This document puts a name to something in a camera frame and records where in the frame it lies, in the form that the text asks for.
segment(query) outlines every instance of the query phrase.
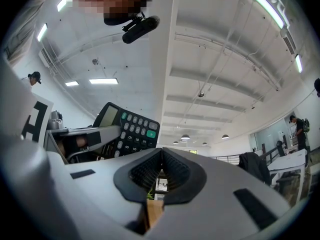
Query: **person with backpack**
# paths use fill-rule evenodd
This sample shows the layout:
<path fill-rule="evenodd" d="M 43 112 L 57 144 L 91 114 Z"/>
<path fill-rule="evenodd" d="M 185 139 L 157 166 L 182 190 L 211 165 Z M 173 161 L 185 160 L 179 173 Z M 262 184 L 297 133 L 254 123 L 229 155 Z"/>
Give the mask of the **person with backpack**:
<path fill-rule="evenodd" d="M 298 140 L 298 150 L 307 150 L 306 146 L 306 135 L 305 132 L 308 131 L 308 125 L 305 121 L 301 120 L 300 118 L 295 117 L 293 114 L 290 116 L 290 123 L 296 124 L 296 137 Z M 305 167 L 308 166 L 308 154 L 305 156 Z"/>

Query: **black calculator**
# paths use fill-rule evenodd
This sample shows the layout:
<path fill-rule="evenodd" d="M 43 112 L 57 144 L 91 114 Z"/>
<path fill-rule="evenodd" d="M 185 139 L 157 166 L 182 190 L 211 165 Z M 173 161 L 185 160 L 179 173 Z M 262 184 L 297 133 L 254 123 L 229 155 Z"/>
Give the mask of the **black calculator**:
<path fill-rule="evenodd" d="M 104 158 L 116 158 L 155 148 L 160 124 L 150 118 L 132 113 L 108 102 L 92 127 L 120 126 L 121 134 L 113 144 L 105 145 L 98 153 Z"/>

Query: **calculator screen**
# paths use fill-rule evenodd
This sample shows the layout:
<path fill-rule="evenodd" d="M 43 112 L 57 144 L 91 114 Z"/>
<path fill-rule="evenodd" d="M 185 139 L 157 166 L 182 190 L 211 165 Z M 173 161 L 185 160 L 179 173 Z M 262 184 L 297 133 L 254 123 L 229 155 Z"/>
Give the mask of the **calculator screen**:
<path fill-rule="evenodd" d="M 118 113 L 118 109 L 113 107 L 113 106 L 109 106 L 108 109 L 106 110 L 104 117 L 101 120 L 100 123 L 100 127 L 106 127 L 106 126 L 111 126 L 112 122 L 114 121 L 116 115 Z"/>

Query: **gray button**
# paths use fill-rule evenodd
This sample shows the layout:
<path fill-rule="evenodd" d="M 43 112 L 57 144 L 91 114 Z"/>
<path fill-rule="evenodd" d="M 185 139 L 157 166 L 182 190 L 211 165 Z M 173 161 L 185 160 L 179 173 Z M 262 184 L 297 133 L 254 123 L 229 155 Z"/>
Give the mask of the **gray button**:
<path fill-rule="evenodd" d="M 118 142 L 118 146 L 116 146 L 118 149 L 121 149 L 122 148 L 122 141 L 120 140 L 119 142 Z"/>
<path fill-rule="evenodd" d="M 149 123 L 149 128 L 152 129 L 152 130 L 156 130 L 158 129 L 158 125 L 154 122 L 150 122 Z"/>
<path fill-rule="evenodd" d="M 128 122 L 126 122 L 126 123 L 124 124 L 123 129 L 128 130 L 128 128 L 129 128 L 129 123 L 128 123 Z"/>
<path fill-rule="evenodd" d="M 125 131 L 121 132 L 120 139 L 123 140 L 125 137 L 126 137 L 126 132 Z"/>

